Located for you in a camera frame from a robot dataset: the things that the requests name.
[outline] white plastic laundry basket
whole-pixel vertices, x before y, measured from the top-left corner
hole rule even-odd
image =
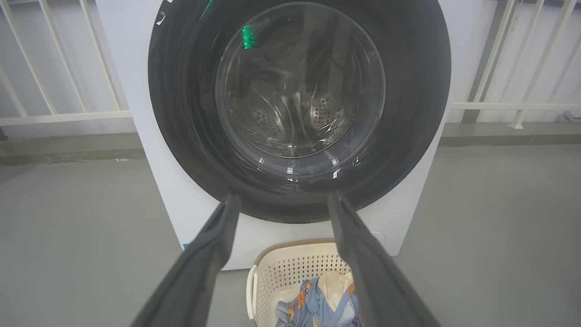
[[[307,279],[325,271],[351,271],[333,239],[279,244],[264,250],[248,273],[246,309],[252,327],[274,327],[279,301],[290,302]]]

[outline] white wall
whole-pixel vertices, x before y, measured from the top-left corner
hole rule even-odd
[[[114,99],[92,45],[89,29],[78,0],[51,0],[48,3],[64,49],[78,79],[81,91],[87,100],[89,110],[92,112],[113,111],[115,109]],[[59,113],[82,112],[40,5],[36,2],[30,2],[12,4],[10,7],[15,17],[19,36],[35,63],[37,75],[48,90],[56,110]],[[89,11],[95,22],[95,29],[105,53],[105,60],[116,85],[121,108],[127,109],[127,101],[120,87],[101,20],[93,0],[89,0]],[[0,15],[0,45],[0,65],[6,71],[28,114],[30,116],[49,115],[48,108],[3,14]],[[13,102],[0,84],[0,118],[17,116],[18,112]],[[131,118],[4,126],[2,130],[9,138],[136,131]]]
[[[453,102],[466,102],[468,95],[472,88],[472,82],[476,75],[476,70],[482,55],[482,49],[486,42],[490,24],[494,16],[497,1],[485,0],[482,4],[479,20],[476,24],[476,31],[474,33],[471,48],[468,51],[466,61],[464,63],[464,71],[461,78],[461,83],[456,91],[456,96]],[[507,34],[504,47],[498,59],[498,64],[488,92],[486,93],[485,102],[501,102],[501,95],[505,84],[510,74],[512,65],[517,57],[517,52],[521,46],[522,39],[534,14],[535,5],[533,4],[517,4],[513,20]],[[512,92],[507,94],[505,102],[522,102],[526,89],[528,88],[530,79],[536,69],[537,63],[543,53],[544,47],[548,42],[549,36],[557,22],[560,8],[544,6],[533,37],[529,42],[521,68],[517,71],[513,81],[514,86]],[[566,25],[565,31],[553,51],[553,56],[547,62],[547,69],[545,74],[539,80],[539,88],[534,103],[548,103],[550,94],[553,91],[559,75],[561,74],[565,62],[569,58],[571,50],[575,46],[575,42],[581,33],[581,10],[574,10],[569,22]],[[575,98],[575,93],[579,89],[581,83],[581,56],[578,56],[573,61],[569,68],[565,80],[559,93],[555,96],[552,103],[560,104],[581,104],[581,99]],[[481,111],[478,116],[478,122],[510,122],[514,117],[514,111]],[[463,110],[450,111],[448,122],[461,122]],[[529,111],[525,117],[528,122],[553,122],[559,112],[550,111]],[[577,116],[581,116],[581,112],[575,112]]]

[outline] front-loading washing machine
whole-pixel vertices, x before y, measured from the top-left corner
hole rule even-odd
[[[182,246],[242,200],[225,269],[332,237],[345,194],[397,255],[482,0],[96,0]]]

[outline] door glass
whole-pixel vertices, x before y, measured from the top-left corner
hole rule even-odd
[[[221,123],[246,159],[307,176],[361,150],[383,110],[385,74],[374,43],[346,14],[287,3],[232,38],[216,95]]]

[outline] metal railing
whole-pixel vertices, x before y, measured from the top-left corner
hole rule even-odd
[[[502,13],[502,18],[498,25],[498,32],[494,38],[494,43],[490,49],[490,56],[486,62],[486,66],[483,70],[481,76],[477,76],[480,78],[477,82],[478,88],[476,89],[476,96],[474,100],[471,102],[456,102],[452,103],[450,109],[463,109],[463,110],[499,110],[499,111],[514,111],[516,113],[512,122],[508,124],[510,127],[514,129],[522,129],[522,122],[526,116],[526,114],[531,110],[542,110],[542,111],[581,111],[581,104],[579,103],[557,103],[555,101],[555,96],[559,93],[565,78],[569,73],[569,69],[573,61],[579,56],[579,52],[581,49],[581,35],[576,40],[576,44],[573,47],[571,54],[569,55],[568,60],[565,63],[565,66],[562,72],[557,79],[556,84],[553,87],[553,90],[549,96],[548,103],[535,103],[535,95],[539,90],[539,81],[543,77],[544,74],[547,72],[547,62],[554,56],[556,45],[559,43],[560,39],[562,38],[563,31],[565,30],[565,26],[571,17],[573,9],[577,3],[576,0],[564,0],[563,4],[560,9],[560,13],[557,17],[557,21],[552,29],[551,35],[549,37],[548,43],[544,47],[544,51],[538,61],[534,73],[529,81],[527,86],[526,92],[523,96],[523,99],[520,102],[509,102],[508,95],[511,94],[511,91],[515,87],[515,76],[519,73],[519,70],[523,68],[524,62],[524,54],[529,46],[531,39],[535,36],[535,33],[538,31],[535,29],[537,26],[537,22],[539,21],[539,16],[543,10],[544,0],[537,0],[534,8],[533,16],[530,18],[529,24],[527,26],[526,32],[524,37],[521,40],[521,44],[518,48],[517,56],[512,65],[511,71],[508,75],[508,79],[505,81],[504,89],[500,96],[500,102],[491,103],[491,102],[483,102],[483,91],[487,85],[490,83],[492,74],[494,74],[494,70],[496,67],[495,61],[498,60],[498,56],[502,51],[502,42],[504,42],[503,37],[505,37],[506,32],[510,28],[511,20],[512,20],[512,13],[514,12],[514,6],[517,4],[518,0],[507,0],[505,2],[499,1],[498,5],[504,4],[504,12]],[[575,96],[572,99],[572,102],[581,102],[581,80],[579,80],[579,84],[577,85],[577,91]]]
[[[36,65],[34,64],[32,57],[27,50],[22,38],[17,30],[15,17],[12,13],[10,5],[14,5],[15,3],[22,3],[22,2],[30,2],[30,1],[14,1],[10,2],[8,0],[0,0],[0,8],[8,21],[8,25],[16,39],[18,47],[24,60],[26,61],[26,65],[34,78],[36,86],[42,95],[42,99],[44,100],[46,106],[48,107],[48,111],[50,115],[44,116],[30,116],[27,112],[27,109],[23,106],[15,88],[13,87],[12,83],[8,79],[4,69],[0,65],[0,83],[3,84],[5,87],[8,96],[14,103],[18,113],[20,116],[13,117],[13,118],[0,118],[0,126],[10,126],[10,125],[23,125],[23,124],[34,124],[34,123],[55,123],[55,122],[71,122],[71,121],[79,121],[79,120],[94,120],[94,119],[113,119],[113,118],[130,118],[131,113],[129,110],[123,110],[122,106],[119,101],[119,95],[117,90],[115,89],[113,79],[111,76],[111,72],[107,63],[105,61],[105,57],[103,54],[103,48],[101,43],[99,42],[99,38],[97,36],[95,25],[93,19],[91,18],[91,14],[88,10],[87,0],[79,0],[81,8],[83,10],[83,16],[87,27],[89,29],[89,34],[91,36],[92,45],[96,52],[96,56],[100,63],[101,71],[105,75],[105,79],[107,85],[109,87],[110,95],[114,100],[114,110],[113,111],[99,111],[99,112],[91,112],[89,110],[89,106],[87,105],[87,100],[81,91],[81,87],[79,86],[79,82],[77,77],[75,76],[75,72],[71,66],[71,62],[69,57],[67,56],[66,51],[64,50],[64,46],[61,40],[61,37],[56,29],[55,21],[53,19],[53,15],[51,14],[51,10],[49,9],[47,0],[32,0],[32,2],[38,2],[42,9],[42,13],[46,20],[46,24],[48,26],[48,30],[52,36],[52,39],[55,43],[56,49],[59,53],[60,59],[62,60],[64,69],[70,79],[71,85],[74,89],[75,95],[78,100],[78,104],[82,110],[79,113],[59,113],[58,109],[55,107],[51,95],[49,94],[47,88],[45,87],[44,83],[41,81],[38,75],[38,70]]]

